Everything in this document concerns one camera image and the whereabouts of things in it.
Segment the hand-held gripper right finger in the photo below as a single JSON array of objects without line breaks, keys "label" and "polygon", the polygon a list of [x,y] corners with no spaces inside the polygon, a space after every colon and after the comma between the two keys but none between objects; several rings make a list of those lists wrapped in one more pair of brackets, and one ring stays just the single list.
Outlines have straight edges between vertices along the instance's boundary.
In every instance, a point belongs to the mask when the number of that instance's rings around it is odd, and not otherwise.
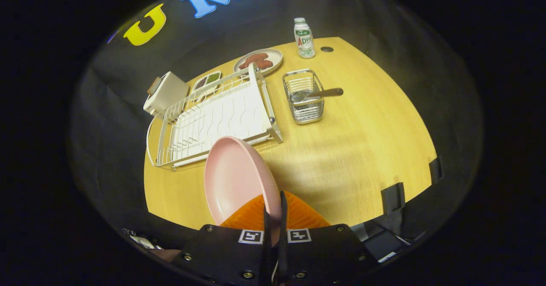
[{"label": "hand-held gripper right finger", "polygon": [[378,268],[378,261],[346,224],[288,228],[288,200],[281,191],[279,286],[350,286]]}]

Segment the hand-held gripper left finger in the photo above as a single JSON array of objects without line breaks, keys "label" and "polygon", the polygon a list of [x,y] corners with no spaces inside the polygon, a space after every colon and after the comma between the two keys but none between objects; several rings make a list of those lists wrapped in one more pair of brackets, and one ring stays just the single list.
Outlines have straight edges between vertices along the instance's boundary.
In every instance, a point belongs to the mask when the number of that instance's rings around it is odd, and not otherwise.
[{"label": "hand-held gripper left finger", "polygon": [[254,197],[227,220],[204,225],[181,251],[181,268],[219,286],[272,284],[271,218],[263,195]]}]

